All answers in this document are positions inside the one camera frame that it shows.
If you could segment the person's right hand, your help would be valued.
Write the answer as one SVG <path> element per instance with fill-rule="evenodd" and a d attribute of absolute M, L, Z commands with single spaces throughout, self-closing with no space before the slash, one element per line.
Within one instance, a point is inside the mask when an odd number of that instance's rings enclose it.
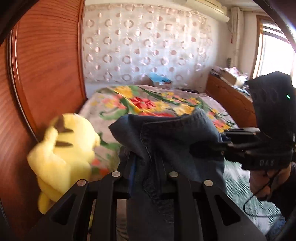
<path fill-rule="evenodd" d="M 270 198 L 273 191 L 289 179 L 294 164 L 291 162 L 287 168 L 281 170 L 250 171 L 250 191 L 257 199 Z"/>

